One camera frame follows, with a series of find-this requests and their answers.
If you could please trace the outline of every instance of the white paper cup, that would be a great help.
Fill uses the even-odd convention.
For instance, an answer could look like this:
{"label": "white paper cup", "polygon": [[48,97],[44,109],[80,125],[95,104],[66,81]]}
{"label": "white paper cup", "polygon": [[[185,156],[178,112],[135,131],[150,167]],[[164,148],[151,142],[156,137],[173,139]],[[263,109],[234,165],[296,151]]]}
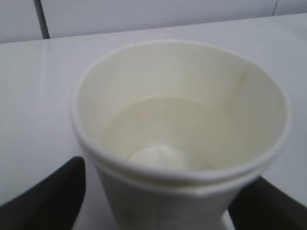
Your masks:
{"label": "white paper cup", "polygon": [[[216,121],[214,113],[212,123],[208,117],[206,125],[195,125],[203,116],[177,106],[173,114],[179,122],[170,125],[169,103],[143,107],[133,125],[119,125],[105,137],[122,111],[163,98],[222,111],[238,129],[244,149],[233,147],[232,132],[221,138],[232,128]],[[152,114],[163,122],[149,125]],[[269,166],[290,126],[288,100],[268,72],[233,52],[186,41],[136,43],[103,56],[82,78],[71,117],[122,230],[211,229],[239,190]],[[185,165],[189,150],[212,168]],[[145,161],[155,156],[147,161],[152,167],[129,161],[136,152]]]}

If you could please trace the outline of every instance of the white table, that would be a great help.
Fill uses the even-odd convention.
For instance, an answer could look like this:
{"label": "white table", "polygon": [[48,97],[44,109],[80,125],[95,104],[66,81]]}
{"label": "white table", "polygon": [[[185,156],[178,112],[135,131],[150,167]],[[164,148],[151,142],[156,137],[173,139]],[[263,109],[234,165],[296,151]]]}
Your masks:
{"label": "white table", "polygon": [[[104,53],[127,43],[185,39],[241,53],[289,94],[290,136],[264,177],[307,206],[307,14],[57,38],[0,45],[0,205],[80,155],[69,121],[72,89]],[[87,165],[87,194],[75,229],[115,229],[102,187]]]}

